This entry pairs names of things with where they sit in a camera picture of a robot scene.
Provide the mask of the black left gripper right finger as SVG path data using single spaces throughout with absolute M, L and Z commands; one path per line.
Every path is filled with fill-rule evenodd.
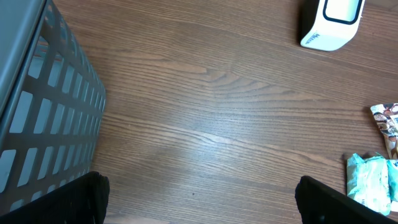
M 295 199 L 303 224 L 397 224 L 307 175 L 301 177 Z

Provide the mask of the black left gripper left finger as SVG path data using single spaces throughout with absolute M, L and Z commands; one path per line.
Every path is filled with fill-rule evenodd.
M 109 202 L 109 179 L 89 172 L 1 216 L 1 224 L 103 224 Z

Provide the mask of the teal snack packet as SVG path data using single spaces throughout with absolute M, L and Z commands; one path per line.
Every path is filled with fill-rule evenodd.
M 391 212 L 387 160 L 381 155 L 363 159 L 357 153 L 346 161 L 346 194 L 383 215 Z

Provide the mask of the beige brown snack bag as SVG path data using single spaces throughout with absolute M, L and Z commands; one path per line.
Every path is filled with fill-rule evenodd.
M 389 159 L 397 159 L 397 103 L 374 105 L 370 110 L 384 137 Z

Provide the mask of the teal white small packet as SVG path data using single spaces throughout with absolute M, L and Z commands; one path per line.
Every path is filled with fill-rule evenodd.
M 397 160 L 387 160 L 388 178 L 389 178 L 389 191 L 391 197 L 391 211 L 397 212 Z

